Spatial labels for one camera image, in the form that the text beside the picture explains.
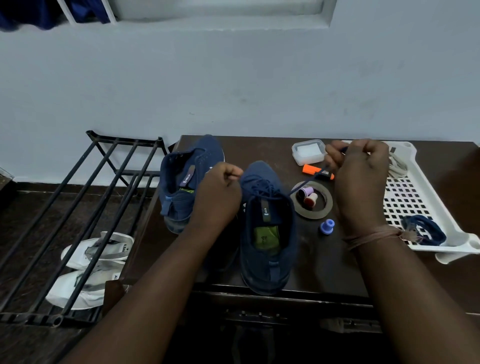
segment black metal shoe rack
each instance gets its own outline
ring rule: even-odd
[[[91,174],[90,178],[86,182],[86,184],[81,188],[77,196],[75,197],[74,201],[72,202],[71,206],[68,208],[66,213],[63,215],[63,217],[58,221],[57,225],[53,229],[53,231],[49,234],[49,236],[43,241],[43,244],[41,247],[38,249],[38,251],[35,253],[33,258],[30,260],[26,268],[23,270],[23,272],[20,274],[18,279],[16,280],[14,286],[10,289],[10,291],[7,293],[6,296],[1,298],[1,303],[0,303],[0,322],[2,323],[13,323],[13,324],[25,324],[25,325],[37,325],[37,326],[51,326],[51,327],[59,327],[59,326],[65,326],[65,327],[87,327],[92,325],[98,320],[98,317],[101,312],[102,307],[96,307],[96,308],[91,308],[89,310],[82,310],[82,314],[79,315],[79,311],[72,311],[71,308],[77,299],[80,291],[82,290],[82,287],[84,286],[86,280],[88,279],[90,273],[92,272],[93,268],[95,267],[98,258],[100,257],[103,249],[107,245],[108,240],[112,236],[112,233],[115,231],[117,228],[117,225],[125,212],[125,209],[127,208],[128,204],[130,203],[132,196],[137,193],[137,187],[142,180],[143,177],[148,177],[147,184],[145,186],[145,189],[142,193],[142,196],[140,197],[140,203],[138,206],[138,209],[135,214],[135,218],[133,220],[132,226],[130,228],[129,235],[133,235],[134,230],[136,228],[136,223],[141,215],[143,204],[146,199],[147,191],[150,187],[150,183],[152,182],[152,179],[154,177],[159,176],[159,171],[157,170],[147,170],[150,161],[152,160],[152,157],[155,154],[155,151],[158,148],[161,148],[163,151],[163,154],[166,155],[167,151],[165,149],[165,144],[163,142],[163,139],[161,137],[157,138],[156,140],[145,140],[145,139],[131,139],[131,138],[117,138],[117,137],[111,137],[111,136],[104,136],[104,135],[98,135],[93,131],[87,131],[87,135],[90,137],[92,140],[91,145],[87,148],[85,153],[80,157],[78,162],[75,164],[75,166],[72,168],[72,170],[68,173],[68,175],[65,177],[63,182],[58,186],[58,188],[55,190],[55,192],[52,194],[52,196],[48,199],[48,201],[45,203],[41,211],[37,214],[37,216],[31,221],[29,226],[26,228],[26,230],[23,232],[23,234],[20,236],[20,238],[12,245],[10,250],[7,252],[5,256],[1,258],[0,261],[0,273],[4,269],[5,265],[12,259],[12,256],[15,254],[15,252],[18,250],[19,246],[22,244],[22,242],[25,240],[25,238],[35,229],[39,222],[41,221],[42,217],[45,215],[45,213],[48,211],[48,209],[52,206],[52,204],[55,202],[57,197],[60,195],[62,192],[63,188],[68,184],[72,176],[77,172],[77,170],[80,168],[82,163],[85,161],[87,156],[90,154],[90,152],[97,147],[100,153],[102,154],[103,158],[98,164],[98,166],[95,168],[93,173]],[[109,145],[109,148],[107,151],[105,151],[100,143],[107,144]],[[123,146],[131,146],[127,157],[124,159],[122,162],[121,166],[117,169],[113,165],[113,163],[110,160],[110,156],[112,155],[112,152],[115,150],[115,148],[119,145]],[[148,158],[146,159],[143,167],[141,170],[127,170],[125,169],[128,162],[132,158],[132,155],[134,151],[136,150],[137,147],[148,147],[151,148],[150,154],[148,155]],[[85,195],[85,192],[87,189],[91,186],[92,182],[98,175],[98,173],[101,171],[101,169],[104,167],[105,163],[107,163],[112,169],[113,172],[115,173],[115,177],[113,178],[112,182],[106,189],[106,191],[103,193],[102,197],[100,198],[100,201],[98,202],[95,210],[93,213],[90,215],[88,218],[88,222],[83,226],[82,233],[77,236],[77,238],[74,240],[72,243],[72,248],[68,251],[64,259],[61,261],[61,263],[56,267],[54,273],[49,277],[47,280],[46,284],[43,286],[41,289],[40,294],[36,297],[36,299],[31,303],[30,308],[28,309],[27,312],[8,312],[8,306],[12,299],[15,297],[16,293],[18,292],[19,288],[24,284],[26,279],[28,278],[29,274],[32,272],[33,268],[35,267],[35,264],[38,263],[42,255],[45,253],[45,251],[48,249],[48,247],[51,245],[52,241],[55,239],[59,231],[62,229],[63,225],[69,218],[69,216],[72,214],[72,212],[75,210],[77,207],[78,203],[82,199],[82,197]],[[130,182],[127,182],[124,179],[124,176],[131,176]],[[52,306],[50,310],[47,313],[41,313],[39,312],[39,308],[41,304],[43,303],[46,295],[48,294],[49,290],[55,283],[55,280],[58,278],[58,276],[61,274],[63,269],[65,268],[68,260],[70,259],[71,255],[75,251],[76,247],[79,245],[79,243],[84,240],[84,239],[89,239],[98,220],[100,219],[100,216],[102,215],[103,210],[105,209],[105,206],[107,205],[107,202],[112,195],[112,192],[114,191],[114,188],[118,182],[118,180],[122,181],[126,186],[126,191],[124,193],[124,196],[120,202],[120,207],[118,208],[115,217],[113,219],[113,222],[111,223],[110,228],[108,229],[108,233],[105,237],[105,239],[102,241],[99,249],[95,253],[92,261],[88,265],[88,268],[85,270],[85,273],[82,275],[82,278],[80,281],[77,283],[73,294],[70,296],[70,299],[68,300],[67,304],[63,309],[60,309],[58,307]]]

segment dark wooden table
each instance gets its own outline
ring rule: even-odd
[[[182,136],[176,149],[187,149],[197,138],[195,135]],[[287,188],[305,179],[291,152],[294,143],[305,139],[235,136],[220,136],[218,139],[229,163],[245,169],[256,160],[264,160]],[[326,144],[330,142],[329,139],[323,141]],[[417,148],[417,163],[457,223],[464,231],[480,235],[479,148],[467,142],[412,143]],[[324,185],[333,192],[332,183],[324,182]],[[160,210],[156,194],[139,226],[135,244],[121,274],[123,284],[135,284],[176,238],[166,228]],[[326,218],[336,220],[333,212]],[[275,307],[282,310],[287,307],[312,307],[317,310],[319,303],[335,303],[329,306],[333,307],[328,309],[330,316],[340,315],[337,309],[346,304],[354,311],[362,311],[358,313],[359,317],[369,316],[363,309],[371,309],[370,300],[353,256],[345,249],[339,229],[330,236],[318,235],[321,221],[323,219],[312,221],[297,216],[297,262],[288,284],[278,295],[260,297],[250,291],[240,276],[238,259],[225,273],[209,274],[202,269],[192,295],[204,298],[201,301],[203,307],[223,304],[224,307],[238,308]],[[469,255],[449,265],[437,262],[434,253],[419,253],[419,256],[466,312],[480,314],[480,256]]]

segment navy blue sneaker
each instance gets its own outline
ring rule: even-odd
[[[289,193],[263,161],[252,163],[240,178],[240,262],[245,284],[271,295],[286,285],[297,253],[295,211]]]
[[[196,189],[205,173],[223,162],[222,146],[211,135],[201,137],[189,150],[167,154],[160,167],[158,197],[167,228],[180,234],[192,214]]]

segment orange highlighter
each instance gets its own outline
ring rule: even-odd
[[[323,170],[318,167],[311,166],[310,164],[305,164],[302,169],[303,173],[315,175],[316,178],[318,179],[324,179],[324,180],[333,180],[335,178],[335,175],[332,172],[329,172],[327,170]]]

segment white sneaker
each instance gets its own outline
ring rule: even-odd
[[[98,262],[75,300],[72,310],[86,310],[103,305],[105,282],[118,279],[124,265],[125,262],[118,261]],[[84,272],[76,270],[58,277],[45,299],[54,306],[64,308]]]
[[[75,249],[75,252],[73,252],[73,255],[70,257],[67,267],[73,269],[86,269],[106,234],[106,231],[102,231],[99,238],[81,241],[80,244],[78,244],[78,247]],[[130,235],[114,232],[98,261],[127,260],[128,254],[132,249],[133,242],[134,239]],[[63,259],[71,247],[72,246],[69,245],[63,250],[63,252],[61,252],[61,259]]]

